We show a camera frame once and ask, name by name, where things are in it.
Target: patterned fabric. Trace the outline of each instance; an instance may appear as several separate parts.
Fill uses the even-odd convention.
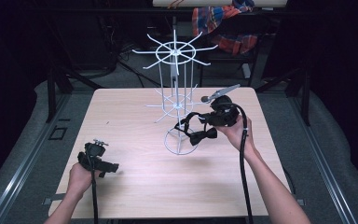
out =
[[[223,19],[233,17],[242,12],[252,11],[255,3],[252,0],[233,0],[231,6],[196,7],[193,10],[193,35],[207,35],[216,29]],[[255,47],[256,35],[243,34],[217,35],[211,42],[220,49],[233,55],[244,54]]]

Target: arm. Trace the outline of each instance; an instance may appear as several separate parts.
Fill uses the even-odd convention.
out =
[[[263,197],[264,204],[272,223],[310,223],[307,215],[284,186],[281,180],[269,169],[255,148],[252,134],[252,122],[247,118],[248,136],[245,141],[244,157],[255,174],[255,180]],[[232,127],[216,127],[226,135],[229,142],[239,149],[241,145],[242,117]]]
[[[65,197],[53,214],[46,220],[45,224],[69,223],[77,203],[83,197],[83,193],[90,187],[90,185],[91,172],[84,169],[80,163],[74,164],[69,175],[68,189]]]

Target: plaid cloth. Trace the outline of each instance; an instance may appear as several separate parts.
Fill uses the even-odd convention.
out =
[[[255,3],[252,0],[233,0],[231,6],[196,7],[193,10],[193,35],[207,35],[220,24],[223,19],[230,18],[242,12],[252,11]],[[217,35],[212,43],[220,49],[233,55],[244,54],[255,47],[256,35]]]

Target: hand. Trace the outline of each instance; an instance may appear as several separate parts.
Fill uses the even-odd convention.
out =
[[[98,176],[101,171],[95,171],[95,176]],[[83,168],[80,163],[75,163],[72,166],[68,189],[66,193],[71,193],[75,195],[82,196],[83,193],[90,187],[91,185],[91,172]]]
[[[250,150],[255,150],[255,143],[252,133],[252,121],[249,118],[247,119],[247,136],[245,140],[245,154]],[[216,130],[222,132],[227,138],[228,141],[234,146],[237,150],[240,150],[241,147],[241,137],[243,132],[243,118],[241,115],[238,115],[237,122],[231,126],[216,126]]]

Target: forearm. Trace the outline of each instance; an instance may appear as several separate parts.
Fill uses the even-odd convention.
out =
[[[71,216],[75,211],[76,205],[80,201],[82,196],[82,194],[71,194],[67,192],[56,210],[53,212],[53,214],[51,214],[48,220],[46,220],[45,224],[69,223],[71,220]]]
[[[253,147],[245,153],[272,223],[310,223],[290,191],[269,169],[259,152]]]

